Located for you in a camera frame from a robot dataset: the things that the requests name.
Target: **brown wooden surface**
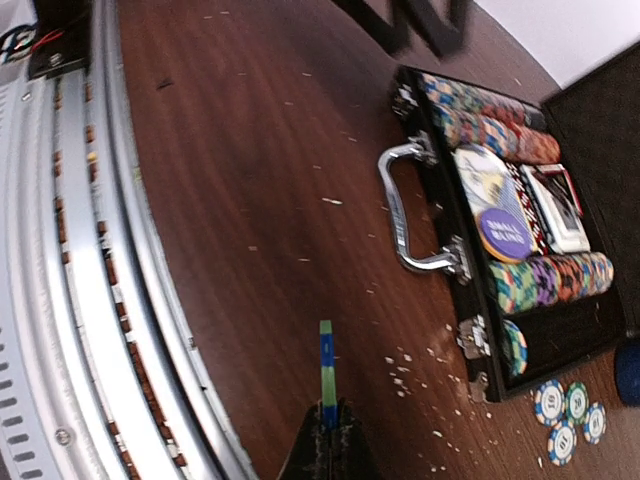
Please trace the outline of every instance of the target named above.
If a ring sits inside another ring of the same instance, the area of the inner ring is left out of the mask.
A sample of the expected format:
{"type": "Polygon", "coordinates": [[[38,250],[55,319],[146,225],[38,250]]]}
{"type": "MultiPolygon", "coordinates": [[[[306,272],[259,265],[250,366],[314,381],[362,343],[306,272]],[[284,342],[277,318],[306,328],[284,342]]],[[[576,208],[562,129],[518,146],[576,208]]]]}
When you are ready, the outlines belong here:
{"type": "MultiPolygon", "coordinates": [[[[319,397],[322,319],[334,325],[339,392],[388,479],[637,476],[640,414],[617,400],[611,354],[562,378],[584,381],[609,413],[603,442],[580,438],[564,468],[547,460],[549,429],[528,395],[469,402],[445,280],[400,266],[383,208],[376,160],[403,141],[386,96],[396,62],[342,12],[328,0],[122,0],[120,19],[171,273],[262,478],[276,477],[319,397]]],[[[533,101],[554,90],[477,8],[468,44],[446,63],[423,46],[401,60],[533,101]]],[[[413,169],[395,173],[414,253],[437,250],[413,169]]]]}

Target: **dark blue object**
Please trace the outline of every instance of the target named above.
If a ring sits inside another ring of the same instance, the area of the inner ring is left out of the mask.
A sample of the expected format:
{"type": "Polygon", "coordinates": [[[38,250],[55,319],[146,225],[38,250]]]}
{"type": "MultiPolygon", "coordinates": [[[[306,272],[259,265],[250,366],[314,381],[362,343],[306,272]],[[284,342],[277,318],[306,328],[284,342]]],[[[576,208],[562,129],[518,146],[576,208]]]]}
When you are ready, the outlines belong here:
{"type": "Polygon", "coordinates": [[[636,340],[618,348],[616,384],[623,403],[640,406],[640,341],[636,340]]]}

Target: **paint chip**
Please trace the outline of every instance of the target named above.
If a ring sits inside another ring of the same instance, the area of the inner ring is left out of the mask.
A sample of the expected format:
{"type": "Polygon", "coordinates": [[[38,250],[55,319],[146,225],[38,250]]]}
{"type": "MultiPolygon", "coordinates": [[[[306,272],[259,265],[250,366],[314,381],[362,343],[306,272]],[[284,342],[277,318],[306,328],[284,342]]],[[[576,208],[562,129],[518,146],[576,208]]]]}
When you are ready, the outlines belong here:
{"type": "Polygon", "coordinates": [[[342,205],[340,200],[334,200],[333,198],[322,197],[323,202],[330,203],[332,205],[342,205]]]}

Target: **black box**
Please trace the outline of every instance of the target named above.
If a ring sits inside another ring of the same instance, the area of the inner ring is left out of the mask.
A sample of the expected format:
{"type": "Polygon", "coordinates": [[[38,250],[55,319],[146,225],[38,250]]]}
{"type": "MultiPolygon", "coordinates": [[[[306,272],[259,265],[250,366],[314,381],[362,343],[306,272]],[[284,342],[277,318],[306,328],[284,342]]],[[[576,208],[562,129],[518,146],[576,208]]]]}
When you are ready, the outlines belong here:
{"type": "Polygon", "coordinates": [[[613,262],[613,285],[595,297],[510,316],[498,307],[489,255],[475,226],[453,156],[443,134],[432,123],[431,102],[420,83],[424,73],[446,77],[405,66],[396,73],[392,107],[409,143],[388,150],[379,161],[396,248],[399,254],[405,254],[402,263],[411,270],[433,267],[451,274],[458,341],[467,358],[471,392],[477,400],[499,402],[517,395],[640,331],[640,294],[633,288],[640,283],[636,280],[640,278],[640,161],[635,158],[640,154],[637,72],[640,44],[541,106],[547,131],[559,142],[562,164],[575,183],[591,250],[605,253],[613,262]],[[393,195],[397,190],[388,174],[390,163],[400,157],[417,160],[427,201],[441,210],[434,224],[443,248],[435,259],[418,264],[407,255],[406,219],[399,197],[393,195]],[[528,343],[527,370],[515,378],[508,375],[500,351],[504,319],[516,323],[528,343]]]}

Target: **case handle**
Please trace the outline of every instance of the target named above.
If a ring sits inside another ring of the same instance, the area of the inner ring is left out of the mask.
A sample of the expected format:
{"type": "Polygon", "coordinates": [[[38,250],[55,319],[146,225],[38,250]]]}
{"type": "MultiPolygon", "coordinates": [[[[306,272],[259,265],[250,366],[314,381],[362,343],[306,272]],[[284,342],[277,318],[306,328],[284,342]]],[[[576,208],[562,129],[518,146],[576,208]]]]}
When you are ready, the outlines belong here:
{"type": "Polygon", "coordinates": [[[386,150],[378,160],[378,171],[382,177],[391,214],[391,230],[396,252],[402,265],[413,272],[425,273],[443,270],[449,275],[455,275],[460,283],[466,284],[471,280],[471,275],[460,237],[454,236],[450,245],[442,247],[440,253],[431,257],[416,259],[409,252],[407,217],[400,193],[391,177],[391,164],[396,160],[408,157],[425,162],[429,166],[435,166],[438,163],[438,158],[428,142],[415,138],[409,140],[409,143],[386,150]]]}

